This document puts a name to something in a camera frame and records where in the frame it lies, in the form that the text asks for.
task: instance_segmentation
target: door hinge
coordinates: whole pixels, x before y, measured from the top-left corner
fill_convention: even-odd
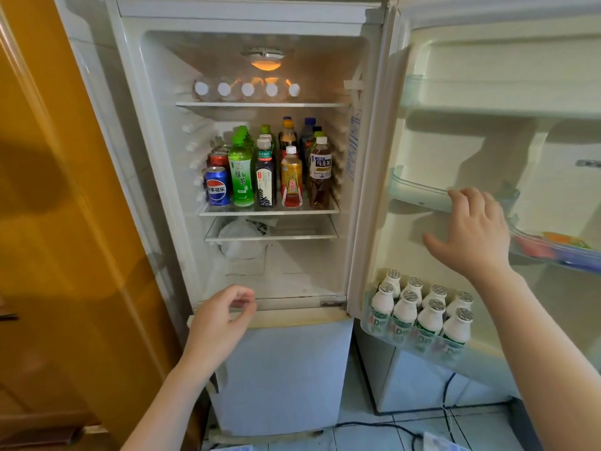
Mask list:
[[[343,310],[346,310],[346,301],[321,301],[319,303],[320,307],[338,307]]]

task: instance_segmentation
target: hand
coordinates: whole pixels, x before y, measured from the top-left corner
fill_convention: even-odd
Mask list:
[[[423,235],[431,255],[472,283],[482,275],[511,269],[507,259],[510,235],[500,204],[476,188],[448,193],[453,208],[447,242]]]
[[[235,320],[230,320],[230,307],[244,307],[244,310]],[[196,311],[178,365],[197,378],[210,377],[234,350],[256,310],[255,292],[250,288],[230,285],[215,293]]]

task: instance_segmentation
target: refrigerator shelf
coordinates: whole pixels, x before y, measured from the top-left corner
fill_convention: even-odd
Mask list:
[[[516,224],[516,216],[509,219],[512,253],[576,271],[601,275],[601,252],[550,242],[517,229]]]
[[[281,200],[275,207],[261,207],[255,203],[249,207],[236,207],[234,204],[210,205],[205,204],[198,216],[267,216],[267,215],[319,215],[327,213],[340,213],[340,208],[333,196],[330,196],[330,205],[327,209],[316,210],[309,205],[309,199],[304,199],[300,207],[284,207]]]
[[[524,95],[535,97],[524,98]],[[443,112],[561,118],[601,117],[597,82],[428,79],[408,75],[401,106]]]
[[[271,220],[267,234],[264,236],[220,237],[219,232],[225,225],[236,220],[236,217],[218,216],[208,230],[205,242],[236,241],[302,241],[308,239],[337,239],[338,234],[329,215],[299,215],[281,218],[261,218],[260,222]]]
[[[249,101],[229,102],[216,101],[178,101],[177,107],[349,107],[347,103],[252,103]]]
[[[451,198],[448,196],[447,190],[401,179],[403,168],[403,165],[395,166],[391,174],[388,192],[392,198],[410,204],[422,205],[432,210],[451,212]],[[518,196],[518,190],[507,188],[502,193],[497,194],[495,199],[507,213],[515,204]]]
[[[439,335],[422,334],[415,325],[399,328],[392,316],[378,314],[372,310],[370,300],[376,291],[377,288],[372,286],[364,295],[361,329],[389,345],[442,367],[453,369],[458,364],[466,345],[447,341]]]

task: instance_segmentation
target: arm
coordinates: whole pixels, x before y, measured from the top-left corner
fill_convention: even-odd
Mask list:
[[[244,335],[257,310],[252,289],[232,285],[198,308],[186,348],[176,367],[131,433],[121,451],[177,451],[182,446],[192,408],[208,378]],[[229,308],[244,306],[229,320]]]
[[[449,196],[447,242],[424,234],[424,244],[482,297],[545,449],[601,449],[601,376],[511,269],[500,205],[474,188]]]

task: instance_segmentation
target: finger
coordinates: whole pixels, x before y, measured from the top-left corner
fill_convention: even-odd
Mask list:
[[[430,254],[443,263],[442,259],[445,257],[447,245],[444,242],[440,242],[435,235],[430,233],[424,233],[421,239]]]
[[[451,217],[457,219],[462,216],[470,216],[470,202],[468,197],[457,190],[449,190],[448,195],[453,203],[451,206]]]
[[[482,193],[482,196],[484,196],[485,199],[486,217],[492,221],[504,220],[503,208],[498,202],[496,202],[492,195],[485,191]]]
[[[257,311],[257,303],[247,303],[242,313],[240,313],[235,320],[233,320],[230,325],[238,329],[242,332],[242,334],[246,331],[246,328],[251,323],[252,317]]]
[[[221,290],[216,294],[220,302],[228,305],[234,301],[239,303],[251,303],[255,300],[255,292],[242,285],[229,285],[228,288]]]
[[[466,188],[461,190],[462,194],[468,197],[470,202],[470,216],[486,215],[485,197],[477,188]]]

